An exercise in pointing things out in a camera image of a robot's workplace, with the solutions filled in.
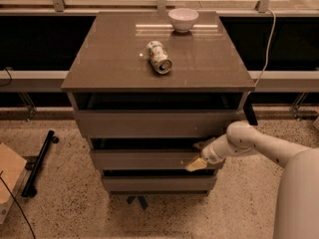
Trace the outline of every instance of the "cabinet top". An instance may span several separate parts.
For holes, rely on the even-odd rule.
[[[167,13],[101,13],[62,85],[66,92],[252,91],[243,62],[214,12],[194,27],[173,30]],[[160,41],[172,61],[165,75],[150,63],[147,44]]]

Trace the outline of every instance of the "bottom drawer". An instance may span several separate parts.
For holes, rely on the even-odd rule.
[[[137,176],[121,171],[104,171],[102,182],[104,188],[113,193],[127,194],[144,194],[144,193],[207,193],[210,191],[215,182],[216,176],[214,170],[202,170],[198,173],[186,173],[178,170],[166,170],[160,174],[160,171],[150,172],[143,171],[145,176],[141,176],[137,172]]]

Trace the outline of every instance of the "black cable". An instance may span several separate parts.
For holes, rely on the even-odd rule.
[[[3,85],[0,85],[0,87],[5,87],[5,86],[8,86],[8,85],[10,85],[11,84],[11,82],[12,82],[12,76],[11,76],[11,74],[9,73],[9,71],[8,71],[8,69],[4,69],[4,71],[6,71],[7,72],[7,74],[8,74],[8,76],[9,76],[9,82],[8,83],[6,83],[6,84],[3,84]]]
[[[22,208],[21,208],[20,204],[18,203],[17,199],[16,199],[16,198],[14,197],[14,195],[12,194],[12,192],[11,192],[10,188],[8,187],[7,183],[6,183],[6,182],[3,180],[3,178],[1,177],[1,174],[2,174],[2,173],[3,173],[3,171],[0,172],[0,179],[1,179],[1,181],[3,182],[3,184],[5,185],[5,187],[8,189],[8,191],[9,191],[10,195],[12,196],[13,200],[16,202],[16,204],[17,204],[18,207],[20,208],[20,211],[21,211],[21,213],[22,213],[24,219],[26,220],[26,222],[27,222],[28,225],[29,225],[29,228],[30,228],[30,231],[31,231],[31,233],[32,233],[33,238],[36,239],[36,235],[34,234],[34,231],[33,231],[32,227],[31,227],[31,224],[29,223],[29,221],[28,221],[26,215],[24,214],[24,211],[22,210]]]

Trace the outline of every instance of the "soda can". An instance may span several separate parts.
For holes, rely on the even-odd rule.
[[[167,74],[171,68],[171,60],[167,52],[162,48],[159,41],[151,41],[147,45],[148,53],[150,54],[150,62],[159,74]]]

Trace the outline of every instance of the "drawer front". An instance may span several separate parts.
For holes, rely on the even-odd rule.
[[[238,112],[99,113],[75,112],[83,137],[206,137],[221,135]]]
[[[107,191],[116,192],[178,192],[178,191],[209,191],[213,188],[216,177],[207,176],[199,178],[107,178],[102,182]]]
[[[103,169],[184,169],[199,152],[182,151],[105,151],[92,150],[90,156],[97,170]],[[209,165],[220,169],[223,162]]]

